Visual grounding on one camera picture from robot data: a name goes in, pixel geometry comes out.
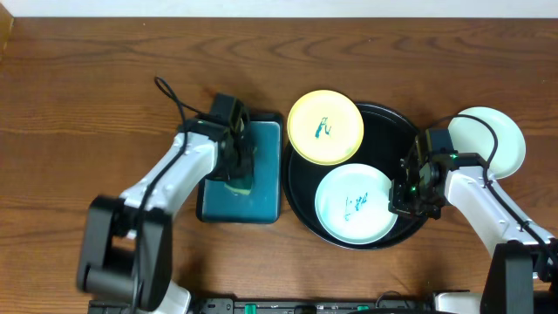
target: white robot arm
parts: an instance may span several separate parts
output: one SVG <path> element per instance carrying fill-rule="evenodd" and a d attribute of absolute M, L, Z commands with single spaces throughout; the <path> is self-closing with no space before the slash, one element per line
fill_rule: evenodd
<path fill-rule="evenodd" d="M 545 229 L 534 223 L 517 204 L 504 192 L 490 170 L 488 178 L 496 193 L 521 217 L 527 221 L 529 227 L 546 244 L 555 238 Z M 521 225 L 498 203 L 485 187 L 482 176 L 483 168 L 461 167 L 449 171 L 446 177 L 444 195 L 447 201 L 455 206 L 469 221 L 480 240 L 485 244 L 490 256 L 493 255 L 496 244 L 507 243 L 512 240 L 525 245 L 539 244 Z"/>
<path fill-rule="evenodd" d="M 539 277 L 555 285 L 558 276 L 555 237 L 504 192 L 478 154 L 455 151 L 447 129 L 428 129 L 418 135 L 402 167 L 406 177 L 392 182 L 391 212 L 438 219 L 442 207 L 453 205 L 493 257 L 482 295 L 443 293 L 436 296 L 436 309 L 533 313 L 533 279 Z M 555 300 L 554 292 L 548 299 Z"/>
<path fill-rule="evenodd" d="M 173 219 L 199 181 L 251 182 L 253 163 L 248 110 L 217 94 L 211 112 L 184 121 L 167 154 L 143 179 L 119 198 L 100 195 L 92 202 L 78 288 L 142 312 L 185 314 L 190 294 L 171 281 Z M 114 247 L 115 236 L 135 239 L 135 251 Z"/>

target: round black tray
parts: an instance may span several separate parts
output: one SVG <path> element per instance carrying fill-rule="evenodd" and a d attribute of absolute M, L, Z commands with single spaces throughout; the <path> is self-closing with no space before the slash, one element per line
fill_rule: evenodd
<path fill-rule="evenodd" d="M 337 240 L 322 227 L 314 208 L 317 187 L 323 177 L 344 164 L 372 166 L 390 180 L 405 177 L 399 160 L 407 155 L 419 130 L 407 118 L 385 106 L 357 103 L 357 107 L 364 121 L 364 137 L 358 151 L 342 164 L 319 166 L 305 160 L 289 143 L 282 157 L 283 190 L 298 219 L 325 241 L 347 249 L 389 248 L 417 232 L 426 218 L 413 220 L 400 216 L 390 232 L 380 240 L 369 244 L 349 244 Z"/>

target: wooden table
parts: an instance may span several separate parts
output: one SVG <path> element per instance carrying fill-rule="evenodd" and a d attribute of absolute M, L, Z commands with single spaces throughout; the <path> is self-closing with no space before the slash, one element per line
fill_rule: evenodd
<path fill-rule="evenodd" d="M 284 116 L 333 89 L 427 126 L 470 106 L 512 117 L 527 158 L 504 189 L 558 234 L 558 30 L 552 20 L 18 18 L 0 64 L 0 312 L 85 313 L 85 214 L 169 148 L 179 115 L 153 84 L 208 110 L 216 92 Z M 309 232 L 282 199 L 271 225 L 174 224 L 174 278 L 198 294 L 376 298 L 482 292 L 490 256 L 454 208 L 375 252 Z"/>

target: black cable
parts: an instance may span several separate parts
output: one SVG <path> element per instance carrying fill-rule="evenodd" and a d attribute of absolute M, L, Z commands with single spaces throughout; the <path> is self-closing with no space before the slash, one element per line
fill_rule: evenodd
<path fill-rule="evenodd" d="M 160 80 L 161 83 L 163 83 L 163 85 L 164 85 L 166 88 L 163 88 L 163 86 L 161 86 L 161 85 L 159 84 L 159 81 L 158 81 L 158 80 Z M 185 103 L 181 102 L 181 101 L 176 97 L 176 94 L 174 94 L 174 92 L 173 92 L 173 90 L 171 89 L 171 87 L 167 84 L 167 82 L 166 82 L 163 78 L 155 77 L 155 84 L 157 85 L 157 87 L 159 87 L 159 90 L 161 90 L 168 98 L 174 100 L 174 102 L 176 102 L 176 105 L 178 105 L 178 106 L 183 106 L 183 107 L 185 107 L 185 108 L 187 108 L 187 109 L 189 109 L 189 110 L 191 110 L 191 111 L 193 111 L 193 112 L 195 112 L 195 113 L 201 113 L 201 114 L 203 114 L 202 111 L 200 111 L 200 110 L 198 110 L 198 109 L 196 109 L 196 108 L 194 108 L 194 107 L 192 107 L 192 106 L 186 105 Z"/>
<path fill-rule="evenodd" d="M 385 295 L 387 295 L 389 293 L 402 297 L 401 293 L 399 293 L 395 290 L 386 291 L 386 292 L 382 293 L 382 295 L 378 298 L 378 300 L 376 300 L 376 303 L 374 305 L 376 305 L 377 309 L 379 309 L 379 305 L 380 305 L 380 302 L 382 301 L 382 299 L 385 297 Z M 405 306 L 407 307 L 407 309 L 411 309 L 411 306 L 409 306 L 409 304 L 407 303 L 407 300 L 403 300 L 403 302 L 405 302 Z"/>
<path fill-rule="evenodd" d="M 178 111 L 180 113 L 180 118 L 182 120 L 182 127 L 183 127 L 183 131 L 186 132 L 186 116 L 184 115 L 184 110 L 182 109 L 182 107 L 186 107 L 196 113 L 201 113 L 199 110 L 192 108 L 191 106 L 188 106 L 186 104 L 184 104 L 183 102 L 181 102 L 178 97 L 176 96 L 176 94 L 174 93 L 173 89 L 171 88 L 171 86 L 168 85 L 168 83 L 160 77 L 155 77 L 154 78 L 155 84 L 157 85 L 157 87 L 159 87 L 159 89 L 168 96 L 168 98 L 174 100 L 174 102 L 176 103 L 176 105 L 178 106 Z M 141 198 L 141 203 L 139 204 L 138 207 L 138 217 L 137 217 L 137 221 L 136 221 L 136 239 L 135 239 L 135 243 L 136 243 L 136 250 L 135 250 L 135 254 L 134 254 L 134 263 L 135 263 L 135 271 L 133 274 L 133 295 L 132 295 L 132 306 L 131 306 L 131 310 L 130 313 L 134 314 L 140 304 L 140 296 L 141 296 L 141 290 L 143 288 L 143 281 L 141 280 L 141 274 L 140 274 L 140 248 L 141 248 L 141 237 L 143 236 L 143 222 L 145 219 L 145 208 L 147 205 L 147 201 L 149 200 L 149 197 L 151 196 L 153 190 L 155 189 L 155 187 L 157 186 L 157 182 L 160 180 L 160 178 L 163 177 L 163 175 L 165 175 L 165 173 L 167 172 L 167 170 L 173 166 L 173 164 L 184 154 L 184 152 L 186 151 L 186 144 L 187 144 L 187 135 L 184 134 L 184 141 L 182 142 L 182 146 L 180 147 L 178 153 L 159 171 L 159 173 L 157 175 L 155 175 L 155 177 L 153 178 L 153 180 L 147 185 L 146 187 L 146 192 L 144 193 L 143 197 Z"/>
<path fill-rule="evenodd" d="M 515 219 L 515 221 L 520 225 L 521 229 L 524 229 L 525 231 L 527 231 L 527 233 L 529 233 L 529 235 L 532 236 L 539 243 L 539 246 L 541 247 L 541 249 L 544 251 L 544 253 L 546 255 L 548 255 L 548 258 L 550 258 L 550 260 L 552 261 L 553 266 L 558 269 L 558 257 L 556 257 L 552 253 L 552 251 L 548 248 L 547 244 L 539 237 L 539 235 L 537 235 L 531 229 L 531 227 L 529 227 L 530 221 L 523 221 L 521 219 L 521 217 L 519 215 L 517 215 L 517 213 L 515 213 L 515 211 L 513 209 L 511 209 L 509 207 L 509 205 L 507 205 L 507 203 L 504 200 L 502 200 L 502 198 L 498 195 L 496 190 L 494 190 L 494 188 L 492 187 L 492 181 L 488 180 L 488 169 L 490 168 L 490 163 L 492 162 L 492 159 L 496 155 L 496 150 L 498 149 L 498 137 L 496 136 L 496 132 L 484 120 L 479 119 L 477 117 L 474 117 L 472 115 L 468 115 L 468 114 L 454 114 L 454 115 L 451 115 L 451 116 L 444 117 L 444 118 L 439 119 L 436 122 L 432 123 L 428 128 L 436 126 L 438 123 L 440 123 L 442 121 L 445 121 L 445 120 L 448 120 L 448 119 L 453 119 L 453 118 L 469 118 L 469 119 L 476 120 L 480 124 L 485 126 L 488 129 L 488 131 L 490 131 L 490 134 L 492 135 L 492 137 L 494 139 L 494 146 L 493 146 L 492 152 L 488 156 L 487 164 L 482 169 L 482 180 L 485 183 L 485 187 L 488 188 L 488 191 L 490 191 L 490 193 L 494 196 L 496 201 L 498 201 L 498 203 Z"/>

